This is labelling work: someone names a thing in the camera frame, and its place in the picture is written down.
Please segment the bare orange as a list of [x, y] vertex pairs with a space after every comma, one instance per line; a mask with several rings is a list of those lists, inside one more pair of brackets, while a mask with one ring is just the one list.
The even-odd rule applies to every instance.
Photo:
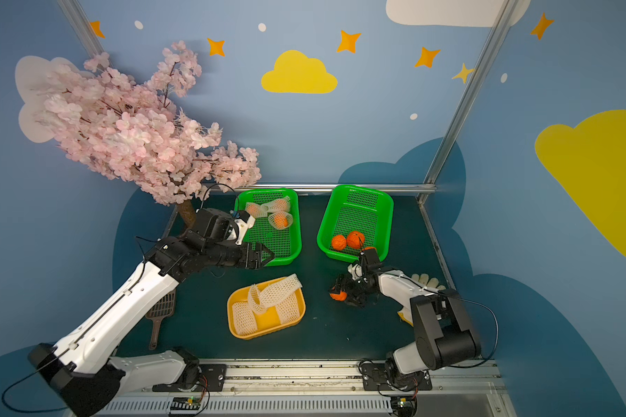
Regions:
[[330, 291], [330, 297], [338, 302], [345, 302], [347, 300], [348, 294], [342, 290], [332, 290]]
[[337, 252], [343, 252], [347, 245], [347, 239], [343, 235], [336, 235], [331, 240], [331, 248]]
[[362, 250], [365, 246], [365, 236], [359, 231], [351, 231], [346, 237], [346, 245], [353, 250]]

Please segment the white foam net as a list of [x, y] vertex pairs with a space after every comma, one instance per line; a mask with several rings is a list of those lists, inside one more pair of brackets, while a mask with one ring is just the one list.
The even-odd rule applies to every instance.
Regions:
[[300, 316], [297, 292], [293, 292], [275, 306], [276, 314], [282, 325], [297, 321]]
[[296, 274], [277, 280], [275, 283], [260, 289], [252, 285], [248, 292], [248, 305], [255, 314], [264, 314], [267, 309], [276, 307], [293, 295], [302, 284]]
[[231, 305], [231, 312], [236, 336], [248, 336], [257, 332], [257, 320], [247, 302], [233, 303]]

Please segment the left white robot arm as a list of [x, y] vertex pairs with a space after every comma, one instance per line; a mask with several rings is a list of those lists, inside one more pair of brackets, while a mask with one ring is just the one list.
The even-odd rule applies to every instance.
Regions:
[[123, 338], [161, 299], [208, 267], [262, 269], [275, 257], [262, 243], [247, 243], [255, 219], [202, 208], [180, 236], [158, 240], [127, 281], [84, 323], [54, 344], [28, 355], [47, 384], [76, 416], [92, 416], [116, 396], [157, 385], [194, 389], [199, 361], [177, 347], [162, 354], [121, 358]]

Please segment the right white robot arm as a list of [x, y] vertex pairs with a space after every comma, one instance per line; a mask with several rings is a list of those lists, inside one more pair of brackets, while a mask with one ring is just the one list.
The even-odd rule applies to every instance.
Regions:
[[403, 271], [386, 269], [375, 248], [361, 250], [358, 260], [337, 276], [330, 297], [363, 307], [370, 295], [380, 294], [398, 302], [398, 315], [414, 331], [414, 342], [390, 354], [384, 364], [385, 386], [415, 391], [430, 370], [475, 359], [482, 352], [476, 330], [457, 291], [427, 286]]

